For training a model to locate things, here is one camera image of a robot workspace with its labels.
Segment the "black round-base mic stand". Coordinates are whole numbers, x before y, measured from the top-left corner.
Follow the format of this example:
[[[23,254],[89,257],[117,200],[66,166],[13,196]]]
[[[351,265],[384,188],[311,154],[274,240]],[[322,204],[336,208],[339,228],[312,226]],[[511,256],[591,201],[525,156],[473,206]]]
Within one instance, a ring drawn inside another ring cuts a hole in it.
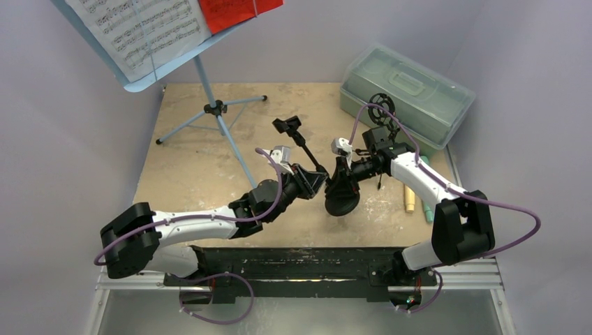
[[[327,171],[323,165],[321,165],[318,160],[314,157],[311,153],[309,148],[306,145],[306,140],[304,136],[298,131],[298,128],[302,125],[302,122],[297,116],[290,117],[286,120],[275,119],[272,122],[272,125],[279,133],[285,133],[288,137],[292,138],[294,143],[302,148],[306,155],[309,157],[311,162],[315,166],[316,171]],[[330,182],[330,177],[327,178],[326,183],[324,184],[325,188],[328,186]],[[325,198],[325,209],[328,214],[332,216],[345,216],[349,214],[360,201],[360,195],[354,198],[345,198],[345,199],[327,199]]]

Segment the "cream yellow microphone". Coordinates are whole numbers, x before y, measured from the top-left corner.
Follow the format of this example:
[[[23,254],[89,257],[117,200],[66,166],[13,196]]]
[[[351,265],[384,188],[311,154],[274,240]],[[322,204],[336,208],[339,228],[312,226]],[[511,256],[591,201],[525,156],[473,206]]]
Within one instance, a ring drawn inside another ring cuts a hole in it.
[[[406,213],[413,213],[415,211],[415,192],[410,186],[404,185],[404,205]]]

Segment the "black tripod shock-mount stand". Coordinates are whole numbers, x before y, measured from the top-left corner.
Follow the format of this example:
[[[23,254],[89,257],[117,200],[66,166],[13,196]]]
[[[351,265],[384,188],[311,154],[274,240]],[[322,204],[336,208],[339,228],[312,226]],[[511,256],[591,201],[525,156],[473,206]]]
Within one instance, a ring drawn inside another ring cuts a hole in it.
[[[387,110],[392,115],[395,115],[395,105],[392,98],[385,93],[377,93],[370,97],[369,103],[380,106],[380,108],[372,106],[367,108],[370,120],[377,126],[386,127],[389,132],[388,138],[395,140],[400,127],[385,113],[385,110]]]

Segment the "mint green microphone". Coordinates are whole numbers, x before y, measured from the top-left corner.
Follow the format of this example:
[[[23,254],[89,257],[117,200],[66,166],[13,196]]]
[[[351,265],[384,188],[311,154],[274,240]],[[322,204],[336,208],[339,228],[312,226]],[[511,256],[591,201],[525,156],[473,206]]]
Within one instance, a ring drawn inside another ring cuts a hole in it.
[[[423,163],[425,163],[426,165],[429,165],[429,159],[426,156],[421,155],[420,158],[423,161]],[[429,204],[427,202],[425,202],[424,200],[422,200],[422,207],[423,207],[423,212],[424,212],[424,217],[426,219],[426,222],[433,223],[434,213],[433,213],[431,207],[429,206]]]

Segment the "blue music stand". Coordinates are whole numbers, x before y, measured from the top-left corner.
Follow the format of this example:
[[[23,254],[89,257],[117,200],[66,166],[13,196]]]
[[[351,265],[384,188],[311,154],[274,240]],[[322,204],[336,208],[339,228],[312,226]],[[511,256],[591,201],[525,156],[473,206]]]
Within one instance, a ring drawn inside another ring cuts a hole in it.
[[[231,127],[230,127],[230,125],[228,125],[224,121],[223,114],[226,113],[228,106],[230,106],[230,105],[245,106],[248,103],[252,103],[252,102],[256,102],[256,101],[266,101],[267,96],[266,95],[259,95],[259,96],[254,96],[254,97],[250,97],[250,98],[243,98],[243,99],[239,99],[239,100],[229,100],[229,101],[228,100],[223,101],[223,100],[219,100],[219,99],[215,98],[212,88],[211,88],[211,84],[209,83],[209,80],[207,78],[205,67],[203,66],[202,60],[200,58],[200,55],[205,50],[207,50],[208,48],[210,48],[211,46],[213,46],[214,44],[216,44],[217,42],[219,42],[220,40],[225,38],[227,35],[229,35],[235,29],[237,29],[238,27],[245,24],[245,22],[242,22],[240,24],[236,24],[235,26],[225,29],[225,30],[218,32],[216,34],[212,34],[212,36],[210,38],[205,40],[203,43],[201,43],[196,48],[188,51],[186,54],[183,54],[180,57],[177,57],[176,59],[173,59],[172,61],[169,61],[168,63],[158,67],[152,73],[140,78],[139,80],[131,82],[131,81],[127,80],[127,78],[124,76],[122,71],[119,70],[119,68],[117,67],[116,63],[110,58],[109,54],[98,43],[98,41],[94,38],[94,36],[90,32],[90,30],[88,30],[88,28],[86,28],[86,26],[84,25],[82,20],[77,16],[75,11],[66,2],[67,1],[54,1],[53,4],[57,8],[57,10],[70,22],[70,24],[81,35],[81,37],[83,37],[85,39],[87,44],[94,50],[94,52],[103,60],[103,62],[107,65],[107,67],[112,71],[116,80],[128,92],[140,92],[140,91],[143,91],[146,88],[150,87],[152,84],[158,84],[165,76],[169,75],[171,72],[178,69],[180,66],[184,65],[185,63],[187,63],[189,61],[193,61],[195,64],[195,67],[197,68],[197,72],[200,77],[200,80],[202,82],[202,87],[203,87],[204,93],[207,97],[207,102],[205,103],[204,109],[202,111],[198,112],[197,114],[195,114],[194,116],[192,116],[190,119],[188,119],[187,121],[185,121],[184,123],[182,123],[178,127],[171,130],[169,133],[158,138],[156,140],[156,143],[163,144],[170,137],[172,137],[174,134],[178,133],[182,129],[191,127],[193,125],[193,122],[197,121],[199,118],[205,116],[206,114],[210,114],[216,120],[217,130],[223,136],[225,136],[227,138],[228,142],[230,143],[230,146],[232,147],[233,154],[235,155],[236,159],[239,161],[240,165],[242,166],[242,169],[243,169],[245,175],[247,176],[250,184],[252,186],[254,186],[256,184],[253,176],[249,172],[249,169],[248,169],[242,155],[240,154],[240,151],[239,151],[234,139],[232,138],[232,136],[230,134]]]

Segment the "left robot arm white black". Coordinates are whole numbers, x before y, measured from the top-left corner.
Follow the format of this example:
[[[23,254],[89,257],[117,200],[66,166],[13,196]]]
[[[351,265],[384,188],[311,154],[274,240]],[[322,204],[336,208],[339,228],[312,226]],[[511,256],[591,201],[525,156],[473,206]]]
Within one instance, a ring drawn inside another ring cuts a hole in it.
[[[160,271],[204,283],[208,266],[195,247],[176,245],[199,239],[238,239],[275,221],[296,200],[310,200],[322,188],[325,169],[308,171],[290,164],[278,179],[266,179],[241,198],[209,211],[154,211],[148,202],[133,204],[100,231],[103,250],[95,259],[108,277],[121,279],[143,270]]]

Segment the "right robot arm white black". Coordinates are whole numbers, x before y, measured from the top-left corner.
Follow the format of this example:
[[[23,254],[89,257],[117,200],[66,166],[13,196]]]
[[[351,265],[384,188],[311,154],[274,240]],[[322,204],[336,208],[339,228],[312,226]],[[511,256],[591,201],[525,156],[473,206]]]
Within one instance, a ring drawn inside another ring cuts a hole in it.
[[[454,184],[436,181],[440,175],[405,142],[395,142],[386,127],[362,134],[367,157],[353,160],[352,145],[338,137],[331,143],[336,167],[325,189],[325,208],[332,216],[349,214],[360,201],[359,182],[386,174],[408,186],[433,211],[431,237],[394,252],[392,275],[402,284],[417,278],[420,270],[436,265],[454,265],[495,245],[486,196]]]

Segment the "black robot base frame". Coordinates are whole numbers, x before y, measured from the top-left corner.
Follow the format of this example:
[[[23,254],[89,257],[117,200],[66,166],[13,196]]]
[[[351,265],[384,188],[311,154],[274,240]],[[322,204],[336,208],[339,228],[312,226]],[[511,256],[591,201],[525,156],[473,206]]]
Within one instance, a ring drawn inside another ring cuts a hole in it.
[[[395,276],[394,252],[400,247],[196,248],[204,262],[185,278],[172,274],[163,284],[185,290],[203,288],[214,304],[238,297],[358,298],[368,302],[413,305],[421,287],[438,284],[428,269]]]

